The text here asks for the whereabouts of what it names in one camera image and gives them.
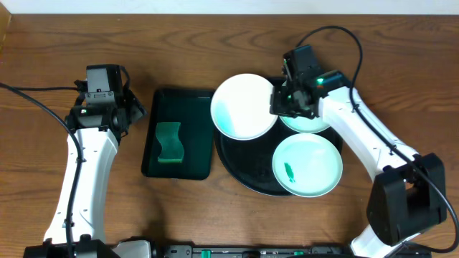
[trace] green sponge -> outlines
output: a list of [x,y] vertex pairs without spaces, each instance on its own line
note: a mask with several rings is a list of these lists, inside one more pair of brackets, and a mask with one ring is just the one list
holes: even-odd
[[161,122],[156,124],[156,138],[162,150],[159,163],[181,163],[184,160],[184,146],[179,139],[180,122]]

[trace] cable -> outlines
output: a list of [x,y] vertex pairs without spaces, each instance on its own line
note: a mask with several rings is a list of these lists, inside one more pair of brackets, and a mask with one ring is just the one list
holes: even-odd
[[454,242],[453,244],[448,247],[448,248],[445,248],[445,249],[437,249],[437,248],[433,248],[433,247],[426,247],[425,245],[422,245],[422,244],[417,244],[417,243],[413,243],[413,242],[404,242],[403,244],[407,247],[413,247],[415,249],[425,249],[427,251],[430,251],[430,252],[434,252],[434,253],[441,253],[441,254],[445,254],[445,253],[448,253],[448,252],[452,252],[454,251],[454,249],[456,249],[456,247],[458,247],[459,245],[459,221],[458,221],[458,216],[456,215],[456,212],[454,211],[454,208],[453,206],[451,205],[451,203],[448,201],[448,199],[446,198],[446,196],[440,191],[440,189],[430,180],[430,178],[428,178],[422,171],[420,168],[418,168],[407,156],[405,156],[402,152],[400,152],[399,150],[397,150],[397,147],[395,145],[392,145],[366,118],[365,116],[361,113],[360,109],[359,109],[359,105],[355,103],[354,101],[354,96],[352,94],[353,92],[353,89],[354,89],[354,86],[355,86],[355,82],[356,82],[356,79],[357,79],[357,75],[359,74],[359,71],[360,71],[360,67],[361,67],[361,62],[364,58],[364,52],[362,50],[362,47],[361,47],[361,44],[360,44],[360,41],[359,39],[356,37],[356,35],[354,35],[354,33],[352,33],[351,31],[349,31],[348,29],[344,28],[344,27],[340,27],[340,26],[336,26],[336,25],[331,25],[331,26],[324,26],[324,27],[320,27],[318,29],[314,29],[312,32],[309,32],[307,35],[305,35],[300,41],[299,43],[296,45],[296,47],[299,47],[303,44],[303,42],[309,38],[311,35],[315,34],[316,32],[320,32],[324,29],[339,29],[343,32],[346,32],[349,36],[351,36],[354,41],[356,42],[357,44],[357,47],[359,48],[359,54],[360,54],[360,57],[359,57],[359,63],[357,65],[357,68],[356,68],[356,71],[354,73],[354,76],[352,78],[352,83],[351,83],[351,87],[349,88],[349,99],[351,101],[351,104],[352,104],[352,108],[354,109],[354,111],[357,113],[357,115],[359,115],[360,119],[362,119],[362,121],[366,124],[366,126],[368,126],[368,128],[378,136],[379,139],[381,139],[381,141],[387,145],[387,147],[389,147],[389,149],[391,150],[391,152],[397,154],[397,156],[399,156],[403,161],[405,161],[408,166],[411,166],[414,171],[416,172],[416,174],[422,178],[422,180],[424,180],[426,183],[428,183],[430,185],[430,187],[432,187],[435,192],[438,194],[438,196],[440,197],[440,199],[445,203],[446,205],[446,208],[448,209],[450,215],[451,215],[451,219],[453,220],[453,223],[454,223],[454,227],[455,227],[455,238],[454,238]]
[[14,87],[16,90],[21,91],[50,91],[50,90],[76,90],[76,87],[46,87],[46,88],[30,88],[30,87]]
[[83,155],[82,155],[80,144],[78,143],[78,140],[75,137],[75,135],[67,127],[65,122],[62,119],[60,119],[60,117],[57,116],[54,112],[52,112],[48,107],[46,107],[42,103],[40,103],[37,100],[35,100],[33,97],[30,97],[30,96],[24,94],[23,92],[20,92],[18,90],[20,88],[11,87],[11,86],[8,86],[8,85],[6,85],[4,83],[1,83],[1,82],[0,82],[0,87],[4,88],[4,89],[7,89],[7,90],[9,90],[9,91],[11,91],[11,92],[23,97],[24,99],[34,103],[35,105],[39,106],[41,109],[46,111],[48,114],[50,114],[67,131],[67,133],[69,134],[69,136],[73,140],[73,143],[75,144],[75,147],[77,149],[77,168],[76,168],[76,171],[75,171],[75,177],[73,179],[72,188],[70,190],[70,197],[69,197],[69,202],[68,202],[68,205],[67,205],[67,216],[66,216],[66,219],[65,219],[65,236],[67,238],[68,257],[69,258],[70,257],[74,257],[73,246],[72,246],[72,243],[73,243],[73,240],[72,240],[72,209],[73,209],[73,201],[75,200],[75,193],[76,193],[77,185],[78,185],[78,178],[80,177],[81,163],[82,163],[82,159],[83,159]]

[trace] wooden table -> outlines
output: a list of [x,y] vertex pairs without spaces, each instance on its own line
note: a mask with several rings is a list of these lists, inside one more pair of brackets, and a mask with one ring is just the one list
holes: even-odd
[[[327,24],[355,32],[364,47],[357,88],[404,142],[435,152],[448,197],[459,209],[459,18],[456,16],[15,15],[0,62],[12,86],[72,86],[86,65],[126,66],[132,89],[151,108],[164,85],[216,88],[243,72],[279,75],[282,55]],[[311,38],[325,67],[354,72],[357,50],[342,32]],[[64,117],[74,92],[31,95]],[[0,256],[21,257],[41,244],[55,212],[67,163],[67,136],[48,114],[0,94]],[[160,244],[303,246],[349,243],[367,225],[372,187],[344,147],[339,185],[320,198],[276,198],[245,188],[214,152],[204,181],[145,178],[141,160],[148,118],[131,127],[113,162],[105,205],[108,243],[146,235]],[[451,220],[417,241],[449,246]],[[459,252],[443,257],[454,257]]]

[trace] black tray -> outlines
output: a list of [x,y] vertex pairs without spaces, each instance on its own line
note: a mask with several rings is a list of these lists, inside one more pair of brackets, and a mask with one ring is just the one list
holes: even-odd
[[[268,78],[271,83],[285,80]],[[215,130],[215,146],[223,166],[244,186],[271,196],[290,196],[276,180],[272,159],[275,149],[287,137],[297,134],[280,120],[264,135],[254,140],[233,140]],[[335,130],[328,128],[316,133],[329,140],[341,153],[343,140]]]
[[[213,90],[161,89],[153,96],[150,125],[143,152],[142,174],[157,178],[203,180],[210,174],[214,123],[210,116]],[[181,163],[159,163],[161,144],[156,124],[180,122],[179,139],[184,146]]]

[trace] white wall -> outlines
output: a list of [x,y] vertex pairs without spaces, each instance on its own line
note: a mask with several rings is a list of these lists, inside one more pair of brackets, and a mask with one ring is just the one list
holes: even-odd
[[459,0],[0,0],[12,14],[459,14]]

